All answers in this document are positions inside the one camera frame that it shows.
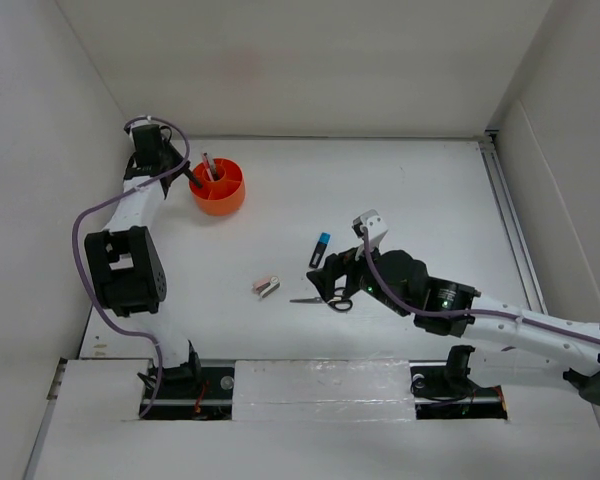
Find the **pink white pen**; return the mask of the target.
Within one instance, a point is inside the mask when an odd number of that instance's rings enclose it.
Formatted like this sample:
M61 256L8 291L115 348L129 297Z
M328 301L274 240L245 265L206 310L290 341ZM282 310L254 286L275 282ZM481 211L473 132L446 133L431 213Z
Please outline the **pink white pen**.
M217 181L218 180L218 174L217 174L217 170L216 170L215 161L213 160L213 158L208 153L204 154L204 158L205 158L206 163L208 165L209 176L214 181Z

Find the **blue cap black highlighter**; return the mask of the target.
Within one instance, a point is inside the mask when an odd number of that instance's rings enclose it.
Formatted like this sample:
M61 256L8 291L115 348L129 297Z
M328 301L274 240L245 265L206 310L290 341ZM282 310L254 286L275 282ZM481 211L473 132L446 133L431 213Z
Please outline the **blue cap black highlighter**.
M326 252L330 238L331 235L329 233L322 232L320 234L309 260L309 267L311 269L317 269L319 267Z

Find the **black handled scissors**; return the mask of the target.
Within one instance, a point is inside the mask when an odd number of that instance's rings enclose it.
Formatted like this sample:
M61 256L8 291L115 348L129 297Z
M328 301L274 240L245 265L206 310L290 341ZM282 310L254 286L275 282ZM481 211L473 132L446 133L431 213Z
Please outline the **black handled scissors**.
M290 303L295 304L326 304L330 309L338 313L347 313L353 308L353 302L350 298L345 296L345 288L337 287L334 290L334 294L328 300L324 300L321 297L311 298L298 298L291 299Z

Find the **black pen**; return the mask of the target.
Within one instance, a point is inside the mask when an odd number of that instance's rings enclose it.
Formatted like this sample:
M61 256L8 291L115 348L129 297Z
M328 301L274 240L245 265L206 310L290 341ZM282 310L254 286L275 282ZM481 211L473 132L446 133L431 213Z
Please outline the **black pen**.
M207 171L207 175L209 176L208 165L207 165L207 163L206 163L206 160L205 160L205 158L204 158L204 154L205 154L205 153L206 153L206 152L203 152L203 153L201 154L201 159L202 159L202 163L203 163L203 165L204 165L204 167L205 167L205 169L206 169L206 171Z

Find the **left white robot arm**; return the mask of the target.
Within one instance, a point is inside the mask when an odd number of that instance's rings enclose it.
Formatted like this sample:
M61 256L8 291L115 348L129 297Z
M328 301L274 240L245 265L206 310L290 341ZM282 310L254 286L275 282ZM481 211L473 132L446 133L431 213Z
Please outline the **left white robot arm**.
M145 116L130 120L124 131L134 150L125 167L123 193L103 229L84 239L92 291L112 330L154 346L154 366L140 375L145 386L188 397L202 387L202 367L191 342L159 312L167 280L150 226L176 179L184 176L197 187L202 183L191 170L190 147L180 153L172 144L175 125Z

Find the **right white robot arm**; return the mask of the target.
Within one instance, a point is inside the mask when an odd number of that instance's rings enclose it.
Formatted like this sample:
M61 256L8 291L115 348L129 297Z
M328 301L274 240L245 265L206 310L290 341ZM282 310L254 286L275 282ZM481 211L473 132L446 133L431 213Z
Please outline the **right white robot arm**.
M415 327L441 337L482 340L537 356L585 401L600 406L600 323L506 306L474 287L432 277L402 250L350 249L308 272L321 300L340 305L364 292Z

